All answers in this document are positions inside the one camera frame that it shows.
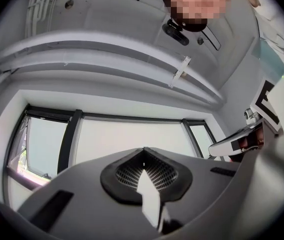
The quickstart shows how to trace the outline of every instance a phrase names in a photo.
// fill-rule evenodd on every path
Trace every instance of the black window frame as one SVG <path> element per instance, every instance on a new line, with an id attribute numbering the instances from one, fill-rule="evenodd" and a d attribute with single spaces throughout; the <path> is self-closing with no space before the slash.
<path id="1" fill-rule="evenodd" d="M 83 113 L 77 109 L 74 111 L 60 110 L 53 108 L 37 107 L 28 104 L 11 135 L 9 145 L 6 152 L 4 170 L 3 170 L 3 190 L 4 190 L 4 202 L 9 204 L 8 196 L 8 177 L 10 176 L 16 180 L 19 184 L 33 191 L 35 188 L 40 187 L 37 183 L 28 180 L 22 175 L 18 174 L 14 169 L 9 167 L 11 160 L 12 149 L 17 141 L 17 135 L 25 117 L 45 119 L 54 122 L 68 123 L 64 137 L 61 144 L 58 170 L 57 174 L 72 166 L 73 157 L 70 156 L 74 153 L 76 139 L 79 134 L 80 121 L 81 119 L 87 120 L 98 120 L 98 121 L 109 121 L 109 122 L 126 122 L 126 123 L 150 123 L 150 124 L 183 124 L 188 137 L 190 138 L 192 145 L 195 149 L 196 156 L 198 158 L 204 158 L 202 151 L 198 145 L 198 142 L 191 130 L 191 126 L 204 126 L 208 135 L 210 136 L 213 143 L 216 143 L 215 137 L 204 120 L 193 120 L 193 119 L 165 119 L 165 118 L 150 118 L 150 117 L 137 117 L 137 116 L 121 116 L 121 115 L 109 115 L 109 114 L 98 114 L 98 113 Z M 215 159 L 216 157 L 210 156 L 208 159 Z"/>

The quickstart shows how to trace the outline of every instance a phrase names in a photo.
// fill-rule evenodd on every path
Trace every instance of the black device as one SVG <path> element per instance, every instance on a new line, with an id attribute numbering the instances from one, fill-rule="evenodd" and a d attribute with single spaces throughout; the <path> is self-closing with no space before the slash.
<path id="1" fill-rule="evenodd" d="M 190 40 L 181 33 L 183 28 L 175 24 L 172 19 L 169 19 L 167 23 L 162 26 L 162 29 L 167 35 L 177 40 L 181 45 L 187 46 L 190 43 Z"/>

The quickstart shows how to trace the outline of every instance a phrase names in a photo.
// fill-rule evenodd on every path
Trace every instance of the white pointed strip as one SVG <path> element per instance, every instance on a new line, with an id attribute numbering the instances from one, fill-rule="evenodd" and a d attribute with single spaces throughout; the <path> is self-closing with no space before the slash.
<path id="1" fill-rule="evenodd" d="M 0 60 L 4 59 L 7 56 L 13 55 L 14 53 L 20 52 L 26 48 L 63 41 L 87 41 L 120 46 L 152 56 L 177 69 L 182 63 L 180 59 L 174 58 L 171 55 L 163 52 L 162 50 L 138 40 L 117 34 L 88 30 L 56 30 L 38 34 L 36 36 L 21 40 L 7 47 L 3 51 L 0 51 Z M 201 82 L 204 86 L 206 86 L 209 90 L 216 94 L 223 102 L 225 101 L 225 98 L 220 94 L 220 92 L 205 78 L 194 71 L 190 66 L 186 68 L 185 72 Z"/>
<path id="2" fill-rule="evenodd" d="M 143 76 L 168 86 L 173 74 L 160 67 L 124 55 L 90 49 L 57 49 L 31 53 L 0 64 L 2 72 L 12 71 L 27 66 L 64 63 L 100 66 Z M 207 103 L 219 104 L 219 101 L 192 83 L 180 78 L 176 88 L 194 94 L 206 100 Z"/>

